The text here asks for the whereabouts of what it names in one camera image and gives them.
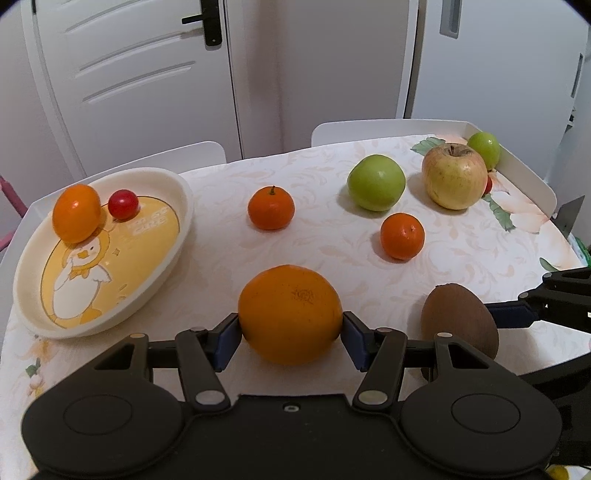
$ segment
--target blue gripper pad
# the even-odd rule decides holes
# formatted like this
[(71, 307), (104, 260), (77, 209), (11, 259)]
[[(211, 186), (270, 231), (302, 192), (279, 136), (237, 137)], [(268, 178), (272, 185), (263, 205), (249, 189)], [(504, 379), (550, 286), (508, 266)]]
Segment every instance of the blue gripper pad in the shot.
[(486, 303), (485, 305), (497, 328), (527, 328), (540, 319), (538, 314), (522, 300)]
[(353, 313), (344, 312), (340, 340), (355, 368), (360, 372), (366, 372), (373, 360), (372, 352), (368, 349), (368, 345), (374, 341), (373, 331), (369, 330)]
[(212, 356), (212, 367), (216, 372), (223, 371), (230, 363), (242, 340), (242, 329), (238, 322), (238, 315), (229, 315), (210, 335), (217, 334), (217, 348)]

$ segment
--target cartoon duck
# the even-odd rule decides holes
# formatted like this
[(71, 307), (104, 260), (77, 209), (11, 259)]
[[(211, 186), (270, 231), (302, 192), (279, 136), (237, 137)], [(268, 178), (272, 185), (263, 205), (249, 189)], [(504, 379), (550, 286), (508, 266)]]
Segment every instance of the cartoon duck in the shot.
[(80, 324), (102, 315), (92, 307), (100, 284), (111, 281), (107, 270), (99, 265), (109, 248), (109, 233), (102, 228), (87, 240), (68, 248), (63, 256), (63, 270), (53, 287), (53, 311), (56, 318), (80, 316)]

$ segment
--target green apple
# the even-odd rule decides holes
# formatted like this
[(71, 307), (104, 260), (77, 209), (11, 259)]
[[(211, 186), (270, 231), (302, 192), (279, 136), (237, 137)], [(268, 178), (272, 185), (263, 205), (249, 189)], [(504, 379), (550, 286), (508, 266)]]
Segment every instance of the green apple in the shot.
[(493, 134), (478, 132), (472, 135), (468, 140), (468, 147), (473, 148), (480, 154), (488, 171), (491, 171), (499, 163), (501, 146)]
[(367, 210), (390, 210), (400, 199), (406, 178), (400, 166), (385, 155), (370, 155), (360, 161), (347, 178), (353, 201)]

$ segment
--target kiwi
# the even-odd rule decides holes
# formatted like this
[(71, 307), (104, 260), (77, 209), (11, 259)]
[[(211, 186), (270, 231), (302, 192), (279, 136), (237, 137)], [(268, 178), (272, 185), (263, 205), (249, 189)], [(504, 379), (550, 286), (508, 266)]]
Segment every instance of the kiwi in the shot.
[(425, 340), (439, 332), (457, 335), (493, 360), (499, 351), (499, 331), (491, 313), (457, 283), (439, 285), (429, 294), (421, 312), (421, 331)]

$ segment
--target table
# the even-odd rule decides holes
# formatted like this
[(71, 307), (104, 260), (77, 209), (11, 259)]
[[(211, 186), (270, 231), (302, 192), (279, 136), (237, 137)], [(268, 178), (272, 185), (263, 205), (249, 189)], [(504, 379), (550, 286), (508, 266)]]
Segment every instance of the table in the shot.
[[(581, 266), (547, 217), (500, 175), (492, 198), (513, 212), (516, 228), (510, 232), (484, 200), (459, 213), (436, 206), (421, 182), (423, 158), (410, 150), (427, 136), (327, 145), (184, 173), (195, 195), (193, 229), (171, 277), (140, 311), (107, 332), (62, 341), (36, 338), (11, 315), (0, 363), (0, 477), (24, 480), (35, 471), (20, 421), (36, 396), (130, 333), (165, 340), (192, 326), (213, 327), (236, 310), (242, 287), (264, 269), (289, 263), (316, 270), (339, 293), (343, 308), (368, 326), (418, 338), (423, 301), (436, 285), (460, 283), (484, 302), (513, 300), (540, 283), (540, 257), (560, 269)], [(407, 176), (407, 188), (389, 213), (364, 211), (347, 194), (349, 172), (373, 153), (394, 158)], [(261, 232), (249, 223), (246, 204), (271, 184), (292, 194), (296, 213), (286, 229)], [(426, 230), (422, 252), (409, 262), (390, 260), (379, 244), (380, 225), (394, 212), (416, 216)], [(497, 361), (517, 374), (589, 352), (589, 335), (545, 322), (499, 335)], [(362, 377), (340, 342), (301, 367), (269, 364), (242, 342), (220, 374), (232, 398), (351, 397)], [(156, 371), (155, 382), (181, 397), (175, 371)], [(401, 397), (423, 382), (418, 371), (408, 371)]]

